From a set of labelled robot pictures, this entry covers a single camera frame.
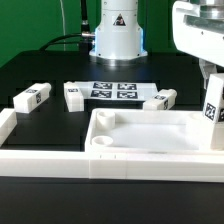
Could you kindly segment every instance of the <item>black tabletop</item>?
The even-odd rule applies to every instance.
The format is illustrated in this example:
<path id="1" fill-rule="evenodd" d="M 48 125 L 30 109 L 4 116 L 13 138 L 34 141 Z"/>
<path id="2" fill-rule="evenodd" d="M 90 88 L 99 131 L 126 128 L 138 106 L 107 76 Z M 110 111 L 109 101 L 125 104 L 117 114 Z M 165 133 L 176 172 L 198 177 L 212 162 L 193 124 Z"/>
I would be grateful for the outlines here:
<path id="1" fill-rule="evenodd" d="M 114 68 L 75 52 L 22 52 L 0 69 L 0 109 L 13 108 L 13 97 L 34 83 L 49 82 L 52 90 L 32 113 L 17 113 L 18 125 L 4 148 L 83 151 L 92 109 L 142 108 L 143 102 L 85 100 L 84 112 L 69 113 L 63 95 L 67 81 L 153 82 L 158 90 L 177 91 L 176 109 L 201 105 L 201 73 L 190 56 L 154 54 L 145 64 Z"/>
<path id="2" fill-rule="evenodd" d="M 195 58 L 154 54 L 143 65 L 109 68 L 75 52 L 23 52 L 0 69 L 0 109 L 37 82 L 52 85 L 50 98 L 18 125 L 5 149 L 83 151 L 91 110 L 140 108 L 142 102 L 85 101 L 69 113 L 66 81 L 155 82 L 177 90 L 174 109 L 202 106 Z M 224 223 L 224 185 L 219 183 L 0 177 L 0 223 Z"/>

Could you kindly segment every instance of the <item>green background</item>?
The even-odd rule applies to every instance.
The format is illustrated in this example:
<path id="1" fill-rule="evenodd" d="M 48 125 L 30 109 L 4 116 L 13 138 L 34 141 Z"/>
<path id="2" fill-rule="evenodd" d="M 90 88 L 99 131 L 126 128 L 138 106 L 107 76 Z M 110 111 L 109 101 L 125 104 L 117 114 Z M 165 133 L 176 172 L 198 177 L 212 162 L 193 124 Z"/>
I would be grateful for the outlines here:
<path id="1" fill-rule="evenodd" d="M 138 22 L 147 18 L 146 50 L 176 52 L 172 40 L 172 5 L 175 0 L 139 0 Z M 80 32 L 80 1 L 63 0 L 66 34 Z M 91 31 L 100 23 L 100 0 L 87 0 Z M 0 0 L 0 67 L 16 54 L 37 50 L 63 35 L 60 0 Z M 62 47 L 51 47 L 63 50 Z M 77 50 L 76 46 L 66 47 Z"/>

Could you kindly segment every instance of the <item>white tray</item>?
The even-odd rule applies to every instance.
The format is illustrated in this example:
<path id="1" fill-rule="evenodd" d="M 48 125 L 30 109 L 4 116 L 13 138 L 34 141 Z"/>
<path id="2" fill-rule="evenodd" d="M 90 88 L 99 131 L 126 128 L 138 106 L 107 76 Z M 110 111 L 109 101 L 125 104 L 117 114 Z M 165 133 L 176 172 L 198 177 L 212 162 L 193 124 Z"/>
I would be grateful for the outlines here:
<path id="1" fill-rule="evenodd" d="M 99 113 L 105 117 L 114 113 L 114 126 L 104 120 L 107 130 L 103 130 Z M 85 151 L 92 155 L 90 177 L 224 182 L 224 153 L 199 150 L 196 142 L 189 141 L 190 113 L 95 109 L 85 142 Z M 95 141 L 97 136 L 113 143 Z"/>

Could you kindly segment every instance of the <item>white robot body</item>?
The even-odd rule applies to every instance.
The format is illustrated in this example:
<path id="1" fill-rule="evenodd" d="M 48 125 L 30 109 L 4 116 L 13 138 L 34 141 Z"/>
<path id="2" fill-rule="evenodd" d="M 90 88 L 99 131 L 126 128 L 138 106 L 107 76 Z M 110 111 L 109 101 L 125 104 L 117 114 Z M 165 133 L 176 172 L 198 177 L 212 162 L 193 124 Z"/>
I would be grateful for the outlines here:
<path id="1" fill-rule="evenodd" d="M 137 22 L 138 0 L 102 0 L 101 23 L 95 32 L 92 61 L 127 64 L 147 56 Z"/>
<path id="2" fill-rule="evenodd" d="M 203 18 L 200 9 L 200 5 L 189 2 L 176 1 L 174 3 L 175 45 L 178 50 L 224 66 L 224 20 Z"/>

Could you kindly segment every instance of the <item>white plastic tray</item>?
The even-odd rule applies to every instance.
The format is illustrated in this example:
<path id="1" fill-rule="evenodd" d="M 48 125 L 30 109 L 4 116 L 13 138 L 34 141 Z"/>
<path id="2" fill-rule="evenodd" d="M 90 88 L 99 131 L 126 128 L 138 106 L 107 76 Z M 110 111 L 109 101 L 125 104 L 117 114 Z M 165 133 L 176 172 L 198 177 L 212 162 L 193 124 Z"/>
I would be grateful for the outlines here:
<path id="1" fill-rule="evenodd" d="M 99 126 L 101 119 L 114 113 L 114 126 Z M 199 150 L 186 130 L 186 119 L 192 111 L 143 111 L 122 109 L 95 109 L 92 113 L 86 138 L 87 152 L 121 153 L 175 153 L 175 154 L 214 154 L 212 150 Z M 113 143 L 103 147 L 104 143 L 94 144 L 97 136 L 109 137 Z"/>

